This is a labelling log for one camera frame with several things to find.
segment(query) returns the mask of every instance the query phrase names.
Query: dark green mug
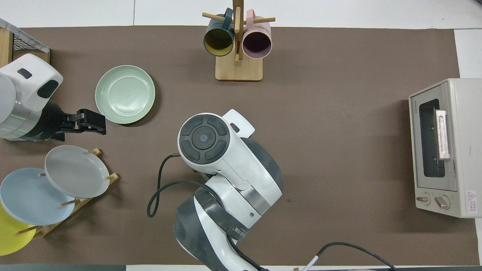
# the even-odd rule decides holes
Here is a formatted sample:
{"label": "dark green mug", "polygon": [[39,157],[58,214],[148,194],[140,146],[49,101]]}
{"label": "dark green mug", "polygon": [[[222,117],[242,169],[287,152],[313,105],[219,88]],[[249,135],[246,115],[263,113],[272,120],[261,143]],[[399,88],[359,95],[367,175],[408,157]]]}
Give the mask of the dark green mug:
{"label": "dark green mug", "polygon": [[234,47],[234,25],[231,23],[233,10],[227,8],[224,15],[218,14],[218,16],[225,19],[224,21],[211,19],[204,35],[204,48],[214,56],[224,56]]}

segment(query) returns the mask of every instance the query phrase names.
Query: sticker label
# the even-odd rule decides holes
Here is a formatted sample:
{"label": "sticker label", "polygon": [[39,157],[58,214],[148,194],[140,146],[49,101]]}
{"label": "sticker label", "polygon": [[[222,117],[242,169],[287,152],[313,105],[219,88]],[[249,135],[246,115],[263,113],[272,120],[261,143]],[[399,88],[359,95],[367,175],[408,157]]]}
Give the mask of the sticker label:
{"label": "sticker label", "polygon": [[469,214],[477,213],[477,196],[474,190],[467,190],[467,203]]}

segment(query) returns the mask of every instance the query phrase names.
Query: plate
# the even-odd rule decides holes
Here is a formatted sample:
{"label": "plate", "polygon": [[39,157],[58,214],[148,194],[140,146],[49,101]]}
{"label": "plate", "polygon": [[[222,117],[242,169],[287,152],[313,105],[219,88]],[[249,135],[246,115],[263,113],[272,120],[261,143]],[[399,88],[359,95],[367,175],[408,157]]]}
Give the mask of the plate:
{"label": "plate", "polygon": [[53,187],[40,168],[22,168],[8,174],[0,185],[0,202],[5,211],[20,222],[45,226],[66,219],[74,204],[59,204],[74,200]]}
{"label": "plate", "polygon": [[45,174],[59,191],[74,198],[89,199],[109,187],[106,165],[92,153],[72,145],[53,148],[45,157]]}
{"label": "plate", "polygon": [[32,225],[22,223],[11,217],[0,204],[0,256],[8,255],[26,246],[35,235],[30,230],[17,235],[17,232],[28,229]]}
{"label": "plate", "polygon": [[111,122],[133,123],[143,118],[154,104],[152,78],[141,68],[123,65],[112,68],[99,80],[95,103]]}

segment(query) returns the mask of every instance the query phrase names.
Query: mug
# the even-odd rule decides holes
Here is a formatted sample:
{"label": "mug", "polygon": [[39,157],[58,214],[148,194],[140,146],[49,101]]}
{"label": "mug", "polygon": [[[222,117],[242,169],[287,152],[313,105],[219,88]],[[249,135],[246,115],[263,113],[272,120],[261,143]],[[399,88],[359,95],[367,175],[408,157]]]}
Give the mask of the mug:
{"label": "mug", "polygon": [[250,58],[264,58],[271,52],[271,26],[269,23],[253,23],[253,20],[262,18],[256,16],[252,9],[247,12],[242,50]]}
{"label": "mug", "polygon": [[231,23],[233,10],[227,8],[224,15],[218,16],[224,17],[224,22],[211,19],[204,34],[204,48],[214,56],[224,56],[234,47],[234,25]]}

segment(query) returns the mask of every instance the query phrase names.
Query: brown tabletop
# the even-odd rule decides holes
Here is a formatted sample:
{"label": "brown tabletop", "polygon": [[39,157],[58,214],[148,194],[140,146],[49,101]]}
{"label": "brown tabletop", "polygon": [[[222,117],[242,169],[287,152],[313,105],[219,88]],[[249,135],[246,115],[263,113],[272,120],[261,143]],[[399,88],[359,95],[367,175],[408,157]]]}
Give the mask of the brown tabletop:
{"label": "brown tabletop", "polygon": [[[151,112],[130,125],[107,122],[107,135],[67,135],[65,143],[0,140],[0,179],[43,167],[62,144],[102,149],[121,179],[44,238],[0,257],[1,264],[200,264],[177,244],[176,207],[196,189],[146,205],[159,165],[177,152],[190,116],[234,108],[256,128],[278,162],[284,192],[239,243],[262,265],[304,265],[326,243],[363,246],[396,265],[478,265],[473,219],[414,203],[408,95],[459,76],[452,30],[273,28],[261,82],[221,82],[205,52],[205,27],[30,28],[52,49],[64,82],[52,100],[66,113],[97,111],[94,92],[110,68],[141,67],[155,82]],[[163,182],[202,181],[180,158]],[[360,251],[328,249],[319,265],[378,265]]]}

